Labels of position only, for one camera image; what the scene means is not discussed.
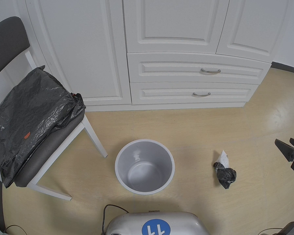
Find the chair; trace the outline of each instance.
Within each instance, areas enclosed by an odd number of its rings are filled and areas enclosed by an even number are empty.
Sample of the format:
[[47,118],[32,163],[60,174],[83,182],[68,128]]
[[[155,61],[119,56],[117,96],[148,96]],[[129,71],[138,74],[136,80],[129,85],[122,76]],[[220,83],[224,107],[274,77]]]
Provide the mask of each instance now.
[[[26,30],[20,18],[10,17],[0,22],[0,71],[22,52],[31,68],[35,69],[37,66],[28,50],[29,47]],[[84,110],[65,128],[47,136],[16,176],[14,180],[16,186],[28,187],[54,197],[71,200],[70,195],[41,186],[38,181],[83,129],[86,130],[101,155],[106,157],[108,154],[91,127]]]

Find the silver handle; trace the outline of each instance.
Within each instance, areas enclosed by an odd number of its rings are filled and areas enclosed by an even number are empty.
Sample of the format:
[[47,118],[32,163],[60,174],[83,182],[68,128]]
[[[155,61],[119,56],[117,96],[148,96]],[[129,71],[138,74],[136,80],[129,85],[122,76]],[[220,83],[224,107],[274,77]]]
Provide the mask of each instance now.
[[211,93],[210,92],[208,92],[208,94],[206,94],[206,95],[200,95],[200,94],[196,94],[195,92],[193,93],[193,96],[210,96],[211,95]]
[[217,70],[217,71],[206,71],[206,70],[204,70],[204,68],[201,68],[201,70],[200,70],[201,72],[205,72],[205,73],[220,73],[221,72],[221,70],[219,69],[219,70]]

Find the chair seat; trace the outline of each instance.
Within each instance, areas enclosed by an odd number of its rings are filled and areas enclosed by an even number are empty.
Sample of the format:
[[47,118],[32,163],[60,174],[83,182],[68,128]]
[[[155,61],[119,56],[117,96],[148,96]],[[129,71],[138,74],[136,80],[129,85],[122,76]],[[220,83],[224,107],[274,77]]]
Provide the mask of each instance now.
[[75,127],[82,122],[84,114],[85,109],[75,119],[69,122],[65,128],[52,132],[46,137],[16,176],[14,180],[16,186],[26,187],[28,185],[48,158],[58,149]]

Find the gray bucket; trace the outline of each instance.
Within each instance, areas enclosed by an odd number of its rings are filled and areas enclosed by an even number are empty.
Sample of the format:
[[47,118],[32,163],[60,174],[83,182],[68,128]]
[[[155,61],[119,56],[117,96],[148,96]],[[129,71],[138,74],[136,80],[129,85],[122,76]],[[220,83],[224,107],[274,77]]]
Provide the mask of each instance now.
[[164,189],[171,182],[174,169],[168,148],[150,139],[128,143],[115,160],[115,174],[121,185],[142,195]]

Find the wooden floor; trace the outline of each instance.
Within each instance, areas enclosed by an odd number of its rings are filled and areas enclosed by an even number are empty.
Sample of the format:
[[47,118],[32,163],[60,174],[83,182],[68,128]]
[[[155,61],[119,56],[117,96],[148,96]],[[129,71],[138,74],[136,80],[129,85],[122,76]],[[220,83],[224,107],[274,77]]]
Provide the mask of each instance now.
[[[244,108],[86,115],[108,157],[101,157],[82,131],[40,180],[73,199],[64,201],[13,184],[3,190],[6,226],[20,225],[28,235],[100,234],[106,204],[129,212],[192,212],[213,235],[257,235],[294,221],[294,171],[274,145],[276,138],[294,138],[294,73],[270,69]],[[133,194],[115,176],[118,152],[135,139],[157,140],[174,157],[172,182],[154,195]],[[212,167],[222,150],[237,172],[228,190]],[[122,213],[109,208],[106,224]],[[18,227],[9,233],[23,234]]]

